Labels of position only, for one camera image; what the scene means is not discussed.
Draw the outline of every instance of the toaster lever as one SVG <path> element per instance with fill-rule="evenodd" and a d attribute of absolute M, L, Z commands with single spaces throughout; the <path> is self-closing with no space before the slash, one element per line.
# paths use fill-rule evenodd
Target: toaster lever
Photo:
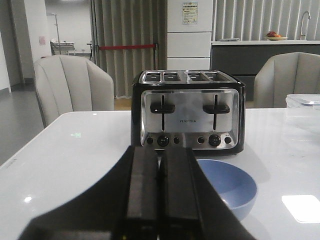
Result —
<path fill-rule="evenodd" d="M 228 105 L 204 105 L 203 111 L 207 114 L 228 114 L 230 108 Z"/>
<path fill-rule="evenodd" d="M 172 114 L 176 109 L 172 104 L 152 103 L 150 105 L 150 111 L 153 114 Z"/>

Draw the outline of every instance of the faucet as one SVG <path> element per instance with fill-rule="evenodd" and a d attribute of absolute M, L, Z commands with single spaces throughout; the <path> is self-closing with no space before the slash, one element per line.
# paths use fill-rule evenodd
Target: faucet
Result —
<path fill-rule="evenodd" d="M 304 16 L 305 16 L 305 14 L 308 14 L 308 20 L 311 19 L 311 15 L 310 15 L 310 12 L 309 12 L 309 11 L 305 11 L 305 12 L 302 14 L 301 26 L 300 26 L 300 40 L 302 40 L 302 37 L 304 37 L 304 40 L 307 38 L 307 33 L 305 33 L 305 34 L 302 33 L 302 26 L 303 26 L 303 24 L 304 24 Z"/>

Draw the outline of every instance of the gray floor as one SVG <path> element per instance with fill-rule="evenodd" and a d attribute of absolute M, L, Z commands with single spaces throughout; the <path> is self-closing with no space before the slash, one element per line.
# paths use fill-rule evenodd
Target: gray floor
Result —
<path fill-rule="evenodd" d="M 44 129 L 33 86 L 0 94 L 0 165 Z"/>

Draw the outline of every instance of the four-slice toaster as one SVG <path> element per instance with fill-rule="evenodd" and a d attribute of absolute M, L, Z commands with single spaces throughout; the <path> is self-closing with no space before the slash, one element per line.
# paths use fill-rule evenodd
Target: four-slice toaster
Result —
<path fill-rule="evenodd" d="M 131 144 L 196 155 L 244 148 L 245 85 L 218 70 L 147 70 L 133 83 Z"/>

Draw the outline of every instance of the chair backrest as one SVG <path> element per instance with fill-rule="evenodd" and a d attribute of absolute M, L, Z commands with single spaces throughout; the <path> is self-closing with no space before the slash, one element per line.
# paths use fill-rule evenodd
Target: chair backrest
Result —
<path fill-rule="evenodd" d="M 45 57 L 34 63 L 34 71 L 44 127 L 68 112 L 114 110 L 112 78 L 84 57 Z"/>
<path fill-rule="evenodd" d="M 254 80 L 254 107 L 284 108 L 288 94 L 320 93 L 320 55 L 291 52 L 272 56 Z"/>

